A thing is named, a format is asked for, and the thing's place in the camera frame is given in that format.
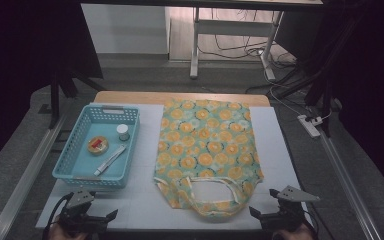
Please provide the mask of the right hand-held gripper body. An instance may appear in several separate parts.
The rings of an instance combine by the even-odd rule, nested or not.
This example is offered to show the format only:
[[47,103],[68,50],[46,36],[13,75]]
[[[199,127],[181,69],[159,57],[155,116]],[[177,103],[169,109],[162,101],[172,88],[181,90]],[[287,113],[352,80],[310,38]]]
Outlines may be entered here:
[[279,191],[278,211],[276,213],[262,214],[261,227],[263,230],[295,231],[306,221],[302,207],[303,202],[317,202],[318,196],[312,195],[292,186],[287,186]]

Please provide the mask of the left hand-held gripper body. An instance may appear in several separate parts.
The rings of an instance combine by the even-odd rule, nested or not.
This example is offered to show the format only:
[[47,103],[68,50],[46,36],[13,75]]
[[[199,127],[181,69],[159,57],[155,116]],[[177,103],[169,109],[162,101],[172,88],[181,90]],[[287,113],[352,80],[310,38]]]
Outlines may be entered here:
[[86,190],[77,190],[66,195],[67,202],[59,214],[58,224],[69,234],[103,233],[108,223],[105,216],[91,216],[87,211],[91,207],[94,196]]

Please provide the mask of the blue plastic basket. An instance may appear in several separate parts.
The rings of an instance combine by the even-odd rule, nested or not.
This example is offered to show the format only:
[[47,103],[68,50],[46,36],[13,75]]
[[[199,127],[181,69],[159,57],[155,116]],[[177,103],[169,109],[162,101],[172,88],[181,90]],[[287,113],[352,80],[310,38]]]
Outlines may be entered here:
[[[130,138],[121,141],[117,126],[126,124]],[[140,128],[140,110],[133,106],[110,106],[90,104],[85,106],[63,148],[52,175],[70,186],[83,186],[93,191],[115,191],[124,188],[133,159]],[[95,136],[104,136],[109,143],[102,155],[92,155],[87,150],[88,141]],[[95,170],[121,145],[125,151],[100,176]]]

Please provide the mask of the round gold tin red label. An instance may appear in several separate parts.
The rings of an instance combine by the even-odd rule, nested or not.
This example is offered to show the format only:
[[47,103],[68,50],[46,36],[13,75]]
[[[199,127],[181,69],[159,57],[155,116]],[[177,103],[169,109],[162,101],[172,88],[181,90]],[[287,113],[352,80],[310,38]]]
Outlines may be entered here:
[[104,136],[95,136],[88,141],[87,150],[92,155],[98,156],[104,154],[109,148],[109,143]]

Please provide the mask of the fruit-print tote bag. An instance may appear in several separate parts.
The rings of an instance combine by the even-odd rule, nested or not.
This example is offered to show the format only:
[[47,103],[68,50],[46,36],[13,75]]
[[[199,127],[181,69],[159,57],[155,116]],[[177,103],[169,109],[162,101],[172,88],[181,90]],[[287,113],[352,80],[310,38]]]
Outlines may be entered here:
[[[247,103],[172,99],[164,104],[154,183],[174,209],[230,217],[263,180]],[[228,200],[200,200],[195,183],[229,189]]]

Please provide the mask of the person's right hand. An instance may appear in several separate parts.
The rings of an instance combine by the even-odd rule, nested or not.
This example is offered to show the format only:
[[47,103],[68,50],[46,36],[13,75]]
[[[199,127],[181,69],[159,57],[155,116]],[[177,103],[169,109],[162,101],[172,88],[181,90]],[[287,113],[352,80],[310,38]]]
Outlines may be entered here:
[[310,229],[302,224],[295,231],[278,230],[273,233],[272,240],[315,240]]

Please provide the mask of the person's left hand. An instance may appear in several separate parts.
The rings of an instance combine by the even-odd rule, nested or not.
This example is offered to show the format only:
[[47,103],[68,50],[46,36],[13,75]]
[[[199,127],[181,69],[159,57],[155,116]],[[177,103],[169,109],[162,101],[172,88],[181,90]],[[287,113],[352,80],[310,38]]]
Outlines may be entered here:
[[59,224],[54,223],[49,230],[48,240],[86,240],[87,236],[87,233],[79,233],[72,237]]

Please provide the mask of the white tube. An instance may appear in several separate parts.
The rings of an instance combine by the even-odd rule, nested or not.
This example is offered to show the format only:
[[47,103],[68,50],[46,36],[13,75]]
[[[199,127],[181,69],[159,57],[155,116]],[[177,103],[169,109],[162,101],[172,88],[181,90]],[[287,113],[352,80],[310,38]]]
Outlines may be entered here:
[[126,146],[121,145],[107,160],[105,160],[94,172],[95,176],[103,174],[112,163],[125,151]]

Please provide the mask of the small white-capped jar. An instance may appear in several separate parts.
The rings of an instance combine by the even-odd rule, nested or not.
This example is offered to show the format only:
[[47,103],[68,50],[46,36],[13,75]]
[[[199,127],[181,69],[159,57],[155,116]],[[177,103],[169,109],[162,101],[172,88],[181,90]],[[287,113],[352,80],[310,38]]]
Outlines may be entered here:
[[116,130],[121,141],[127,141],[130,138],[129,127],[126,124],[118,125]]

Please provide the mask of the white power strip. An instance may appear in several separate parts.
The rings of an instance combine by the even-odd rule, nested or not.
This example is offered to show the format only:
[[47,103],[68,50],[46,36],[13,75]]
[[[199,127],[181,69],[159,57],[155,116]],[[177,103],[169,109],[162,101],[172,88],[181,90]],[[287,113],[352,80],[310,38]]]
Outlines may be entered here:
[[312,138],[320,136],[320,132],[317,129],[317,126],[323,122],[321,117],[308,117],[306,115],[299,115],[297,119]]

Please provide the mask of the black stand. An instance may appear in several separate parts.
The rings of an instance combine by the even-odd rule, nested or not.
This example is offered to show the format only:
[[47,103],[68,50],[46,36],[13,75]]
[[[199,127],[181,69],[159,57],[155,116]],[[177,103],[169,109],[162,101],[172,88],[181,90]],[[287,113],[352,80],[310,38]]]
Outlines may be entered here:
[[94,82],[86,75],[72,68],[58,69],[51,80],[51,121],[49,128],[53,129],[60,116],[59,112],[59,90],[62,90],[68,98],[74,98],[78,94],[78,89],[74,84],[74,80],[78,79],[94,90],[104,91],[105,88]]
[[325,62],[321,65],[319,70],[305,78],[305,80],[292,88],[285,90],[277,95],[273,94],[273,97],[280,101],[282,98],[291,95],[294,92],[310,85],[311,88],[306,94],[304,101],[306,106],[314,106],[319,99],[322,99],[322,115],[320,116],[323,122],[318,125],[322,128],[326,135],[329,133],[329,117],[331,115],[331,100],[332,100],[332,66],[334,65],[339,51],[332,50]]

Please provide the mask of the black curtain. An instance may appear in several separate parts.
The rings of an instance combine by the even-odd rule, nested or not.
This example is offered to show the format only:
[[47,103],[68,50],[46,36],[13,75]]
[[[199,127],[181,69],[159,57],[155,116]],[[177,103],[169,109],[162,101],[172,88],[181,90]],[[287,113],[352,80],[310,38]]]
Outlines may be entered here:
[[31,95],[57,78],[103,76],[76,0],[0,0],[0,151],[30,108]]
[[318,77],[305,102],[342,104],[339,119],[384,176],[384,0],[322,0],[322,10],[287,11],[277,42]]

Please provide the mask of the white-legged desk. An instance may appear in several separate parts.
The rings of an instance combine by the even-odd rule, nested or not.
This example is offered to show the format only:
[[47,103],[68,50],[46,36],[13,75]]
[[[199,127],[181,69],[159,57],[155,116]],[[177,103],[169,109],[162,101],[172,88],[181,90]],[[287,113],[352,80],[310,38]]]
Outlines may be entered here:
[[[230,35],[266,37],[267,45],[260,53],[264,71],[271,79],[274,73],[269,66],[268,55],[285,11],[320,10],[323,0],[75,0],[87,4],[193,7],[193,45],[191,52],[190,78],[198,77],[198,40],[200,35]],[[229,20],[202,20],[201,8],[267,10],[274,12],[270,22],[239,22]]]

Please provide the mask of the aluminium rail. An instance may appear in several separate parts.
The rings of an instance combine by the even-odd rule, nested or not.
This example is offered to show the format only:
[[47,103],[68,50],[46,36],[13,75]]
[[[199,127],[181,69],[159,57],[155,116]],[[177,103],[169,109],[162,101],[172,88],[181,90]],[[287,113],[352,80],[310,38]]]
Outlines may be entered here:
[[62,114],[54,122],[53,127],[46,130],[40,144],[35,148],[32,158],[0,214],[0,240],[5,240],[7,237],[66,119],[67,115]]
[[354,211],[354,215],[361,226],[366,240],[382,240],[374,219],[361,195],[357,191],[357,188],[344,163],[342,162],[342,158],[340,157],[334,142],[324,132],[321,133],[320,140],[348,199],[348,202]]

